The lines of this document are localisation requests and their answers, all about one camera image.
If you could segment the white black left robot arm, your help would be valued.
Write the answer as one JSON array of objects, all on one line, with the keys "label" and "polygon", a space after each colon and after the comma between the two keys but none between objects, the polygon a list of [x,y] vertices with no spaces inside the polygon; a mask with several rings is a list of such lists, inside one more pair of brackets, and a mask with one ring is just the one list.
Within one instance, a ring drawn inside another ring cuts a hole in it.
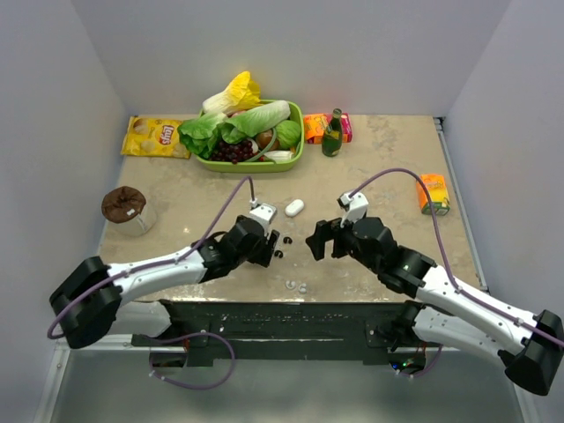
[{"label": "white black left robot arm", "polygon": [[133,263],[83,260],[50,295],[55,320],[48,338],[65,338],[73,349],[101,340],[133,301],[176,286],[223,278],[243,263],[267,268],[280,232],[240,215],[228,231],[218,231],[170,255]]}]

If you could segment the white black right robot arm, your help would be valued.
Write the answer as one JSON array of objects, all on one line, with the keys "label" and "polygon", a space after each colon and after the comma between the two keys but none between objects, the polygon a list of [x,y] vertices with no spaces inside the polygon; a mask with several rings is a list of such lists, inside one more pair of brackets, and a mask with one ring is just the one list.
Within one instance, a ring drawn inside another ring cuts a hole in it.
[{"label": "white black right robot arm", "polygon": [[457,278],[433,259],[399,245],[377,217],[355,223],[321,220],[306,243],[315,260],[349,256],[417,311],[396,320],[394,339],[442,344],[491,359],[520,388],[545,396],[563,359],[563,322],[549,310],[534,314],[510,306]]}]

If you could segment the white earbud charging case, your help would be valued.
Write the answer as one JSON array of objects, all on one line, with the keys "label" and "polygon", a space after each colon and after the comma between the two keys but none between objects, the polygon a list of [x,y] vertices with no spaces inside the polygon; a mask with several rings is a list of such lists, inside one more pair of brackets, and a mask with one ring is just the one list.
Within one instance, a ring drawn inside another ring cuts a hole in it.
[{"label": "white earbud charging case", "polygon": [[305,208],[305,203],[301,199],[294,199],[285,208],[285,215],[294,218],[299,215]]}]

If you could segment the green plastic basket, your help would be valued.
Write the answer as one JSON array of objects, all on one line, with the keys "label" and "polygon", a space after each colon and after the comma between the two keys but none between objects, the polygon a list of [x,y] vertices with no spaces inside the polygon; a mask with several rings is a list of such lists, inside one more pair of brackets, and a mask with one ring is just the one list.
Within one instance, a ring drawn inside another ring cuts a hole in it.
[{"label": "green plastic basket", "polygon": [[295,148],[293,157],[290,160],[282,162],[273,161],[253,161],[249,163],[238,163],[234,165],[231,162],[221,162],[221,161],[209,161],[204,160],[196,156],[196,159],[202,164],[206,169],[213,172],[220,173],[231,173],[231,174],[262,174],[262,173],[279,173],[285,172],[294,167],[294,165],[300,160],[301,155],[304,150],[305,138],[304,138],[304,124],[303,124],[303,114],[301,108],[292,101],[288,101],[290,108],[289,119],[296,122],[301,127],[301,138],[298,146]]}]

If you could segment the dark red grapes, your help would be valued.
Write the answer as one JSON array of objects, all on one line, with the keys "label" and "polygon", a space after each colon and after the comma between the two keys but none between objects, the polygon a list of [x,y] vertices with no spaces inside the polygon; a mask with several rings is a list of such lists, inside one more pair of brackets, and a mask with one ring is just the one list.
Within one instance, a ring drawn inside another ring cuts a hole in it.
[{"label": "dark red grapes", "polygon": [[220,141],[214,148],[209,158],[210,161],[229,162],[232,164],[249,161],[258,154],[255,141],[243,140],[238,144],[229,144]]}]

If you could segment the green glass bottle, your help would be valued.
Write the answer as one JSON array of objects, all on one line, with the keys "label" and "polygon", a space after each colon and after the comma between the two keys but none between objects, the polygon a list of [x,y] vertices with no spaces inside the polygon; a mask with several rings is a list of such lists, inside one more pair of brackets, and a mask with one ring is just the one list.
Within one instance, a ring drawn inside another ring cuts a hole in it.
[{"label": "green glass bottle", "polygon": [[332,111],[323,133],[322,153],[327,157],[334,157],[339,154],[343,143],[343,127],[341,122],[342,110],[335,108]]}]

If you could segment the brown onion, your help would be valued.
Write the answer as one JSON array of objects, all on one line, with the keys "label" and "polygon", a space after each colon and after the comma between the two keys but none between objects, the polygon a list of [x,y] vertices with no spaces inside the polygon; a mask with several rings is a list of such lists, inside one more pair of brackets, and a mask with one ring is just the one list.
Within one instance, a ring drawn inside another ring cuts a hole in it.
[{"label": "brown onion", "polygon": [[[267,130],[264,132],[261,132],[259,134],[256,135],[255,141],[256,144],[258,145],[258,148],[260,150],[263,150],[264,148],[266,148],[269,143],[271,142],[273,137],[273,131],[272,130]],[[270,150],[271,151],[275,151],[279,149],[279,141],[277,139],[275,139],[274,143],[272,144]]]}]

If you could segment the round green cabbage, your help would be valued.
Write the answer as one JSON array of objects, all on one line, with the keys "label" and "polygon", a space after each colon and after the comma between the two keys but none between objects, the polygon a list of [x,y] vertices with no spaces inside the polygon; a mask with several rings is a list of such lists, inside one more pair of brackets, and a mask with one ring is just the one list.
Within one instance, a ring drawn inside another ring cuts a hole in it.
[{"label": "round green cabbage", "polygon": [[291,120],[285,120],[275,126],[277,140],[281,150],[294,148],[301,139],[301,126]]}]

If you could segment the orange pink snack box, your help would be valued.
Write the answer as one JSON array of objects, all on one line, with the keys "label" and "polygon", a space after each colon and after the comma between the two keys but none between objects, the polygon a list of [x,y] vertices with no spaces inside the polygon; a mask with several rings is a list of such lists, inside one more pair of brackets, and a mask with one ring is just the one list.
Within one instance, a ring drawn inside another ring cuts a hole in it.
[{"label": "orange pink snack box", "polygon": [[[323,133],[329,124],[332,114],[311,114],[303,117],[305,142],[310,145],[322,143]],[[343,128],[343,142],[351,143],[353,139],[353,129],[350,117],[347,113],[341,115],[341,125]]]}]

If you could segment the pale romaine lettuce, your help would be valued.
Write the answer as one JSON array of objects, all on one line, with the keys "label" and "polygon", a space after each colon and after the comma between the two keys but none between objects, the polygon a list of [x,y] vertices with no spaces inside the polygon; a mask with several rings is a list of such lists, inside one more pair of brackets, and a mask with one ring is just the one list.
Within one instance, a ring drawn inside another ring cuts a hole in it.
[{"label": "pale romaine lettuce", "polygon": [[275,100],[227,118],[220,126],[222,139],[231,145],[275,127],[290,117],[289,103]]}]

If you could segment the orange juice carton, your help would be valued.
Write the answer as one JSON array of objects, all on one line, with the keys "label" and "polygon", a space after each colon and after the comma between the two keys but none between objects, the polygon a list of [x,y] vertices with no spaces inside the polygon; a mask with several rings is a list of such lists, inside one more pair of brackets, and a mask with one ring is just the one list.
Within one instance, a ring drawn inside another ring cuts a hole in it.
[{"label": "orange juice carton", "polygon": [[438,216],[444,216],[450,211],[450,199],[446,179],[442,174],[421,174],[419,178],[424,182],[430,199],[421,185],[416,183],[419,208],[422,214],[430,215],[431,206]]}]

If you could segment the green lettuce leaf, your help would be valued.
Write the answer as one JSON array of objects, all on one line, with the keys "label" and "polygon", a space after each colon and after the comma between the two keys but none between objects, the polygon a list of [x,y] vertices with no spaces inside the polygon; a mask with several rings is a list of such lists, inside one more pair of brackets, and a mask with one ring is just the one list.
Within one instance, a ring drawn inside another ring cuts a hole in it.
[{"label": "green lettuce leaf", "polygon": [[207,160],[219,142],[220,130],[226,119],[226,114],[214,112],[185,120],[177,128],[179,140],[190,153]]}]

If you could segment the brown topped beige cup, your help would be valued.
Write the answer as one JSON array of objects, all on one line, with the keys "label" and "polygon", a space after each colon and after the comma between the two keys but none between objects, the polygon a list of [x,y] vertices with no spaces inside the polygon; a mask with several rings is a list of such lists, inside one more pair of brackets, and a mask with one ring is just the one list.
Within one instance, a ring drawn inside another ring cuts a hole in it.
[{"label": "brown topped beige cup", "polygon": [[129,186],[109,191],[100,208],[110,227],[130,237],[146,234],[157,221],[157,213],[144,194]]}]

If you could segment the yellow Lays chips bag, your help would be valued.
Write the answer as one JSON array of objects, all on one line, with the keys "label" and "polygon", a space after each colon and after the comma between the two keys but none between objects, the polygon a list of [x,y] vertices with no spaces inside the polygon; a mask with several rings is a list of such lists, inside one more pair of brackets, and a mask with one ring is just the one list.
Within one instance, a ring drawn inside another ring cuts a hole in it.
[{"label": "yellow Lays chips bag", "polygon": [[122,141],[121,155],[189,159],[190,152],[180,142],[182,121],[162,117],[132,116]]}]

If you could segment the yellow napa cabbage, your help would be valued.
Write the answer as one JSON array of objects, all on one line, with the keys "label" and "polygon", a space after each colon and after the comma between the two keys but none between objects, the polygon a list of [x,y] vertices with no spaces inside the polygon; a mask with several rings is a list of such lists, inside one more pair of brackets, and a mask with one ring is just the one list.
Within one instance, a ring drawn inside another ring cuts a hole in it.
[{"label": "yellow napa cabbage", "polygon": [[227,87],[203,102],[202,109],[207,113],[232,115],[260,105],[260,85],[251,77],[249,71],[235,76]]}]

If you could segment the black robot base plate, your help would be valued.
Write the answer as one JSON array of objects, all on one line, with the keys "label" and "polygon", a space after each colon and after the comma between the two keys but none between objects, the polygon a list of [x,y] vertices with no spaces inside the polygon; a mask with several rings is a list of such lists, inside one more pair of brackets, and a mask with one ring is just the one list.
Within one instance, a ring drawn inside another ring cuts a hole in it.
[{"label": "black robot base plate", "polygon": [[172,325],[135,346],[178,347],[188,364],[215,359],[339,360],[390,364],[415,373],[427,363],[423,341],[407,329],[410,303],[165,302]]}]

